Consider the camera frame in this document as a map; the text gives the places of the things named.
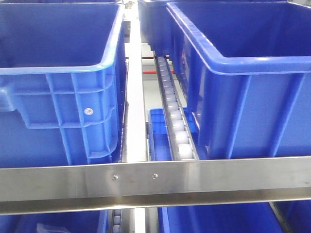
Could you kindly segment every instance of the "metal beam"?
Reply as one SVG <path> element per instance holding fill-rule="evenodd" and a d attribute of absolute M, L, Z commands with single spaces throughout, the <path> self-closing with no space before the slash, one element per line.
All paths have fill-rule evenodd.
<path fill-rule="evenodd" d="M 0 169 L 0 213 L 311 199 L 311 157 Z"/>

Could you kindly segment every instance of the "rack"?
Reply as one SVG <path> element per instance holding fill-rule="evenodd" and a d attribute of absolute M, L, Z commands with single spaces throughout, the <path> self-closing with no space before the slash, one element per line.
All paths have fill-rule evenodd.
<path fill-rule="evenodd" d="M 130 43 L 122 163 L 2 168 L 0 214 L 311 199 L 311 156 L 148 162 L 137 18 Z"/>

